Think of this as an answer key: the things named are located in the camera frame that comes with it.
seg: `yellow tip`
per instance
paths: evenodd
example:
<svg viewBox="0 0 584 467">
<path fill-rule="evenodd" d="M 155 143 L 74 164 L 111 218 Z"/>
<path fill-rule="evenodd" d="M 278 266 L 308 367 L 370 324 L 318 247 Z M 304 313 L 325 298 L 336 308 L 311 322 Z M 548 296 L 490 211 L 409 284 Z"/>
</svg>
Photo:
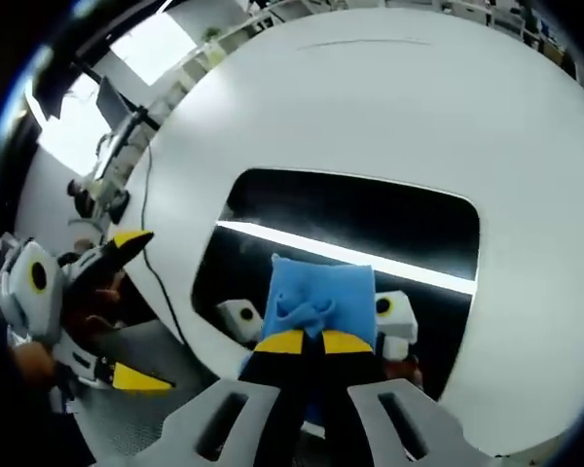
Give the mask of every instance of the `yellow tip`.
<svg viewBox="0 0 584 467">
<path fill-rule="evenodd" d="M 121 363 L 115 364 L 113 387 L 124 391 L 167 391 L 173 386 L 169 382 L 149 377 Z"/>
<path fill-rule="evenodd" d="M 295 329 L 280 334 L 273 334 L 258 343 L 255 347 L 255 351 L 294 353 L 299 355 L 303 351 L 303 331 Z"/>
<path fill-rule="evenodd" d="M 324 353 L 372 352 L 372 347 L 357 336 L 340 331 L 324 331 Z"/>
<path fill-rule="evenodd" d="M 147 243 L 147 241 L 149 241 L 153 236 L 154 236 L 154 234 L 152 232 L 149 232 L 149 231 L 124 231 L 124 232 L 115 233 L 115 236 L 113 237 L 113 241 L 115 242 L 115 245 L 117 246 L 117 248 L 121 248 L 129 241 L 134 240 L 136 238 L 141 238 L 141 237 L 143 237 L 143 240 L 145 240 L 145 243 Z"/>
</svg>

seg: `black rectangular opening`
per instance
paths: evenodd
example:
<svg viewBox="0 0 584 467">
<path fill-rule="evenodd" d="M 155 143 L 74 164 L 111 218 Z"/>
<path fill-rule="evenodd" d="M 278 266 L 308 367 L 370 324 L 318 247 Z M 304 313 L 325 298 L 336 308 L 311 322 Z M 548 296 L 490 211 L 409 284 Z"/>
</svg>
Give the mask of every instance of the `black rectangular opening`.
<svg viewBox="0 0 584 467">
<path fill-rule="evenodd" d="M 479 217 L 466 199 L 425 188 L 335 173 L 251 169 L 221 206 L 193 284 L 195 311 L 234 340 L 217 306 L 246 300 L 264 316 L 272 255 L 321 265 L 343 261 L 237 232 L 248 224 L 475 282 Z M 423 381 L 438 400 L 456 361 L 472 295 L 375 270 L 376 291 L 402 291 L 419 324 L 410 358 L 389 377 Z"/>
<path fill-rule="evenodd" d="M 381 405 L 389 415 L 389 419 L 398 432 L 402 446 L 410 454 L 409 460 L 420 460 L 424 458 L 428 451 L 423 440 L 412 426 L 411 421 L 398 405 L 396 396 L 393 394 L 381 394 L 379 396 Z"/>
<path fill-rule="evenodd" d="M 230 394 L 221 404 L 197 443 L 198 455 L 212 462 L 218 460 L 246 400 L 242 394 Z"/>
</svg>

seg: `black cable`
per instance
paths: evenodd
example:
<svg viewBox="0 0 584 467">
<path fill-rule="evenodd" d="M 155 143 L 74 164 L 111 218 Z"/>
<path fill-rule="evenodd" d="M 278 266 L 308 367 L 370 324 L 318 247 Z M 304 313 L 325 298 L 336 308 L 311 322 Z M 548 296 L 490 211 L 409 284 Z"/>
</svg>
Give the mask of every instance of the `black cable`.
<svg viewBox="0 0 584 467">
<path fill-rule="evenodd" d="M 154 154 L 152 153 L 152 142 L 147 137 L 145 139 L 147 140 L 147 148 L 149 150 L 149 163 L 147 164 L 147 173 L 145 174 L 145 194 L 143 197 L 143 207 L 141 208 L 141 211 L 140 211 L 140 229 L 141 229 L 141 231 L 145 230 L 145 209 L 147 207 L 147 199 L 149 197 L 149 176 L 152 172 L 152 166 L 153 166 L 153 162 L 154 162 Z M 166 301 L 166 305 L 168 306 L 168 310 L 171 312 L 171 316 L 173 318 L 173 323 L 175 325 L 175 329 L 177 329 L 177 333 L 179 334 L 179 337 L 182 340 L 182 343 L 190 348 L 190 346 L 188 345 L 188 341 L 186 341 L 186 337 L 184 336 L 184 333 L 182 333 L 182 328 L 179 326 L 179 321 L 177 321 L 177 314 L 175 313 L 175 308 L 173 308 L 173 305 L 171 303 L 171 299 L 168 296 L 168 293 L 166 292 L 166 288 L 164 287 L 163 280 L 160 278 L 158 273 L 152 268 L 152 265 L 149 262 L 149 256 L 147 255 L 147 247 L 143 248 L 143 258 L 145 259 L 145 266 L 147 266 L 147 269 L 152 274 L 154 274 L 154 277 L 156 277 L 156 280 L 158 281 L 158 284 L 160 285 L 160 288 L 161 288 L 163 295 L 164 295 L 164 300 Z"/>
<path fill-rule="evenodd" d="M 277 13 L 275 13 L 275 12 L 270 12 L 270 13 L 273 17 L 277 18 L 279 21 L 285 22 L 285 20 L 282 17 L 280 17 Z"/>
</svg>

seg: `white wall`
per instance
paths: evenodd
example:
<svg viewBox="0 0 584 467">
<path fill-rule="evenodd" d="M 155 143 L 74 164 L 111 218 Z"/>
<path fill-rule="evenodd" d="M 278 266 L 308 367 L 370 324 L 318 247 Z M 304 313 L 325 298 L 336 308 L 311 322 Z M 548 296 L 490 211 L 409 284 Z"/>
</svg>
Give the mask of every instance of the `white wall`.
<svg viewBox="0 0 584 467">
<path fill-rule="evenodd" d="M 189 0 L 168 13 L 198 46 L 203 44 L 201 36 L 208 27 L 225 32 L 249 19 L 236 0 Z"/>
<path fill-rule="evenodd" d="M 76 177 L 76 172 L 40 148 L 21 191 L 16 235 L 33 236 L 57 254 L 71 251 L 77 238 L 93 238 L 96 233 L 89 226 L 67 226 L 69 219 L 79 217 L 66 192 L 67 184 Z"/>
</svg>

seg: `light strip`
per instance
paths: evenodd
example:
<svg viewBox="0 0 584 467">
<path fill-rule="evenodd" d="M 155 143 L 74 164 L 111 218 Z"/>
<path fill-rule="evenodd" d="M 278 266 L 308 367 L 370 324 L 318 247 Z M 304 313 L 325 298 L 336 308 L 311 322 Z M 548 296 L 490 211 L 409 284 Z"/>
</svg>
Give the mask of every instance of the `light strip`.
<svg viewBox="0 0 584 467">
<path fill-rule="evenodd" d="M 32 78 L 29 78 L 28 81 L 26 81 L 23 89 L 23 95 L 26 99 L 26 102 L 28 102 L 28 107 L 30 108 L 33 117 L 43 131 L 43 129 L 48 125 L 48 121 L 46 120 L 46 116 L 44 115 L 43 110 L 41 110 L 39 101 L 37 101 L 34 95 L 32 95 Z"/>
<path fill-rule="evenodd" d="M 161 4 L 161 6 L 158 8 L 158 10 L 156 11 L 156 15 L 159 15 L 160 13 L 162 13 L 164 10 L 166 10 L 166 7 L 168 7 L 171 2 L 173 0 L 166 0 L 164 3 Z"/>
<path fill-rule="evenodd" d="M 225 229 L 257 236 L 258 238 L 263 238 L 264 240 L 272 241 L 280 245 L 309 251 L 310 253 L 325 258 L 331 258 L 352 265 L 370 265 L 374 270 L 386 274 L 404 277 L 443 289 L 454 290 L 469 295 L 473 295 L 476 290 L 476 282 L 473 280 L 454 277 L 453 275 L 437 272 L 436 270 L 407 265 L 406 263 L 361 253 L 360 251 L 349 250 L 342 246 L 324 243 L 292 233 L 276 231 L 275 229 L 247 222 L 218 221 L 216 224 Z"/>
</svg>

